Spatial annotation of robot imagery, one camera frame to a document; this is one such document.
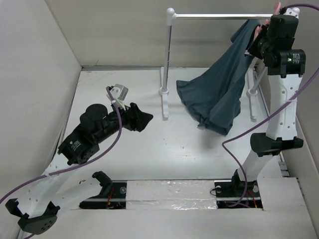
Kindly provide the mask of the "teal t shirt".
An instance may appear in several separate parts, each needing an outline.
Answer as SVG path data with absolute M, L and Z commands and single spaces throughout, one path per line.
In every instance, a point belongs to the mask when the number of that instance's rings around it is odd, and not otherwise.
M 247 20 L 231 37 L 231 46 L 203 74 L 176 82 L 177 94 L 198 127 L 227 135 L 241 112 L 245 75 L 254 56 L 252 45 L 258 20 Z

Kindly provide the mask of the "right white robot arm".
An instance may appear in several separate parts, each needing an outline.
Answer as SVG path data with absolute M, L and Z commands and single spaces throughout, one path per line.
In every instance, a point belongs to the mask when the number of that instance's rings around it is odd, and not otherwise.
M 273 15 L 248 49 L 263 60 L 271 88 L 271 108 L 268 128 L 250 137 L 251 151 L 234 173 L 236 180 L 230 190 L 236 196 L 248 191 L 248 183 L 255 182 L 264 166 L 283 150 L 301 148 L 304 141 L 296 130 L 297 97 L 306 66 L 306 54 L 293 49 L 298 27 L 298 15 Z

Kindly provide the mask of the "pink plastic hanger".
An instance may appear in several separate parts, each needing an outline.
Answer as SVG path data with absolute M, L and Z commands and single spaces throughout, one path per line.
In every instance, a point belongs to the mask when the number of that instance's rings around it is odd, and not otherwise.
M 281 5 L 282 5 L 282 3 L 281 3 L 280 1 L 275 4 L 273 15 L 276 15 L 276 14 L 279 13 L 279 11 L 280 11 L 280 9 L 281 9 Z M 259 33 L 260 33 L 261 30 L 262 30 L 262 26 L 263 26 L 263 25 L 267 25 L 268 23 L 270 23 L 270 19 L 266 19 L 261 25 L 258 25 L 258 26 L 255 28 L 253 40 L 256 40 L 256 38 L 258 37 Z

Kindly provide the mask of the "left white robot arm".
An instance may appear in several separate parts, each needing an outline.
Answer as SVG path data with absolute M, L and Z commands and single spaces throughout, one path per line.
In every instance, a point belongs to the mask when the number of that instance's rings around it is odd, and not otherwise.
M 111 193 L 113 181 L 102 171 L 93 173 L 84 182 L 63 193 L 58 191 L 71 173 L 97 161 L 111 150 L 107 148 L 94 157 L 100 150 L 100 143 L 115 133 L 118 141 L 124 128 L 141 132 L 154 117 L 142 112 L 135 103 L 123 108 L 112 104 L 112 109 L 109 113 L 102 104 L 90 105 L 80 116 L 77 127 L 61 143 L 44 173 L 22 184 L 35 185 L 19 198 L 4 197 L 6 209 L 19 218 L 18 225 L 22 231 L 31 236 L 40 235 L 55 224 L 63 211 L 91 197 L 104 198 Z

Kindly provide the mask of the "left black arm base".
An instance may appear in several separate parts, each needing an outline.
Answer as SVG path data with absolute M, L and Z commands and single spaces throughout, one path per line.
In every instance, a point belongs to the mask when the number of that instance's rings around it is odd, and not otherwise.
M 126 209 L 127 181 L 113 181 L 102 171 L 95 172 L 92 177 L 100 182 L 101 191 L 98 195 L 80 202 L 80 209 Z

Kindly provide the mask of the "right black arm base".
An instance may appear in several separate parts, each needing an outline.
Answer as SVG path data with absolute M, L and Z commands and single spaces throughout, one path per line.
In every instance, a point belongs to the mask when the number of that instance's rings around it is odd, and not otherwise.
M 231 179 L 215 180 L 210 194 L 216 197 L 218 209 L 261 209 L 263 207 L 257 181 L 248 182 L 244 196 L 245 182 L 238 176 Z

